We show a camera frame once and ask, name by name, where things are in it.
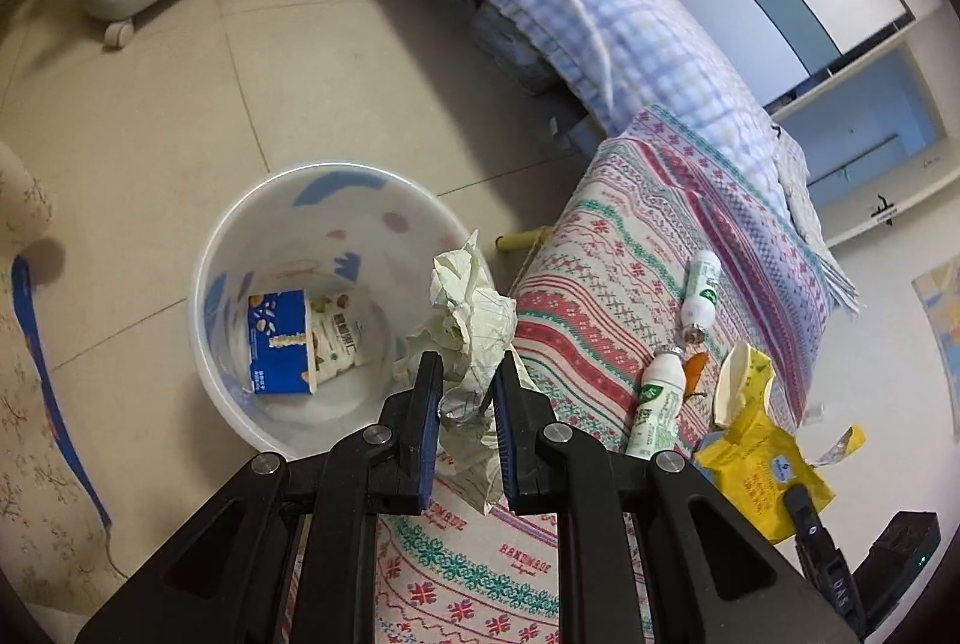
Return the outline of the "white paper ball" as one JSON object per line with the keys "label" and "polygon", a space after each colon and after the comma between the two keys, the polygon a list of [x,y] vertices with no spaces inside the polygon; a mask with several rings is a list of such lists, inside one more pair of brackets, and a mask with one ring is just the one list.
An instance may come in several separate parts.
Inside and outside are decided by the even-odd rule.
{"label": "white paper ball", "polygon": [[434,257],[428,298],[428,319],[400,343],[394,378],[410,387],[421,355],[438,353],[443,384],[436,470],[466,504],[488,514],[503,496],[488,389],[512,350],[516,301],[494,288],[477,234]]}

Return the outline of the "orange peel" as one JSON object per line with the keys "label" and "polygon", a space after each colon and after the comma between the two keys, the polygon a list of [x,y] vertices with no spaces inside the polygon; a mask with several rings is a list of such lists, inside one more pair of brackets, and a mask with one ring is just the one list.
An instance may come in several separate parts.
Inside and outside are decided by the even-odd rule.
{"label": "orange peel", "polygon": [[693,353],[690,358],[683,362],[683,374],[685,374],[685,392],[683,398],[691,399],[698,394],[698,384],[700,384],[703,371],[709,363],[709,355],[706,351]]}

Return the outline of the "white patterned trash bin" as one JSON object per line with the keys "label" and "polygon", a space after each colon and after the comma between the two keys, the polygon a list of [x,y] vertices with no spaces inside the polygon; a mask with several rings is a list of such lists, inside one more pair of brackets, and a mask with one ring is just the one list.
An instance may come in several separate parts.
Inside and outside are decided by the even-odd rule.
{"label": "white patterned trash bin", "polygon": [[467,228],[379,167],[291,167],[245,192],[195,267],[190,341],[205,392],[257,451],[301,459],[376,421],[431,316],[434,257]]}

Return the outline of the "yellow crumpled paper bag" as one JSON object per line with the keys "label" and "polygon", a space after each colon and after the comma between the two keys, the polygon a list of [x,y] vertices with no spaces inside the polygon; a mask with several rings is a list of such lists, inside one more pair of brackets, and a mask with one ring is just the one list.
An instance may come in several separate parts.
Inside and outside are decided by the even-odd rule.
{"label": "yellow crumpled paper bag", "polygon": [[835,493],[818,470],[843,462],[867,442],[866,431],[851,424],[820,459],[807,462],[796,438],[768,413],[776,384],[773,361],[755,346],[737,343],[721,364],[715,390],[713,417],[721,432],[704,438],[693,456],[727,501],[773,545],[796,533],[786,491],[804,486],[822,513]]}

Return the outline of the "white bottle near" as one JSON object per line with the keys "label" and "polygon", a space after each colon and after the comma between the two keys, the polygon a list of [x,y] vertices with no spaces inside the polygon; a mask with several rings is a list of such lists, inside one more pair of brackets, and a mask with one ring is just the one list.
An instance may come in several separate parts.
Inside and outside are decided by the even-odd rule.
{"label": "white bottle near", "polygon": [[674,449],[685,387],[682,348],[659,346],[641,374],[640,401],[625,449],[630,457],[649,460],[658,452]]}

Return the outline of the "white bottle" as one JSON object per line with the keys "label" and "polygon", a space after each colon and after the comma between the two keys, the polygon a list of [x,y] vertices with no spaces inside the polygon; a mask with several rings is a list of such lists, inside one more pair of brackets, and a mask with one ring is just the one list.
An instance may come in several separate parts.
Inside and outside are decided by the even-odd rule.
{"label": "white bottle", "polygon": [[685,291],[680,306],[680,332],[685,343],[701,343],[713,329],[718,312],[722,265],[709,249],[697,252],[686,269]]}
{"label": "white bottle", "polygon": [[682,348],[659,346],[641,374],[640,401],[625,449],[630,457],[649,460],[658,452],[674,449],[685,387]]}

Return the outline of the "blue milk carton in bin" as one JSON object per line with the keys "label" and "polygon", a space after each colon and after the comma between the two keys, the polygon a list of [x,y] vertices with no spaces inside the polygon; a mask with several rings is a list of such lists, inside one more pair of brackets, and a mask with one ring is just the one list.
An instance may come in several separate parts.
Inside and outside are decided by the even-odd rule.
{"label": "blue milk carton in bin", "polygon": [[373,359],[370,291],[272,291],[247,300],[249,381],[256,396],[312,396]]}

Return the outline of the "white bottle far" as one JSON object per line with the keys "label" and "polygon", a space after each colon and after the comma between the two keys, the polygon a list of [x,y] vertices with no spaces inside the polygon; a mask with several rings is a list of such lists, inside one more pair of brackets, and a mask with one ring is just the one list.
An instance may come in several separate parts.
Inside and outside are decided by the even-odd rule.
{"label": "white bottle far", "polygon": [[680,332],[685,343],[701,343],[713,329],[718,312],[722,265],[709,249],[697,252],[686,269],[685,291],[680,306]]}

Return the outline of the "patterned red green bed cover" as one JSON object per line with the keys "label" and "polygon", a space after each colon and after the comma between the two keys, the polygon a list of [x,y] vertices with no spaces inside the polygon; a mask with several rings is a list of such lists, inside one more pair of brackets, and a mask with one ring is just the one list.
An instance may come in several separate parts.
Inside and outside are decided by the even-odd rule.
{"label": "patterned red green bed cover", "polygon": [[[778,417],[794,428],[827,320],[827,268],[752,179],[672,112],[651,106],[602,143],[517,283],[514,348],[556,418],[625,447],[640,377],[679,327],[697,252],[721,263],[711,366],[765,351]],[[504,502],[472,509],[439,478],[418,517],[376,530],[379,642],[555,642],[562,635],[558,525]]]}

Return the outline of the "floral beige clothing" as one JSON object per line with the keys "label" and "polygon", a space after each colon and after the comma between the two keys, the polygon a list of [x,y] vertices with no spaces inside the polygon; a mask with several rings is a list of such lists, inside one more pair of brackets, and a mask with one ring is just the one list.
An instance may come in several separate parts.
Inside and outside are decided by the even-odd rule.
{"label": "floral beige clothing", "polygon": [[29,605],[91,615],[122,584],[107,527],[65,459],[67,433],[44,396],[39,342],[20,316],[29,295],[23,249],[52,217],[43,186],[2,150],[2,573]]}

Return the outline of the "white blue wardrobe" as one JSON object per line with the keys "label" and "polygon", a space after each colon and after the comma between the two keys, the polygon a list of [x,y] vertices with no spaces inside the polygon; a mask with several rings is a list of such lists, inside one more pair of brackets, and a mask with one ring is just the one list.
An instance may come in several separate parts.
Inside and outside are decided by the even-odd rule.
{"label": "white blue wardrobe", "polygon": [[680,1],[802,146],[828,244],[957,178],[958,137],[921,68],[947,0]]}

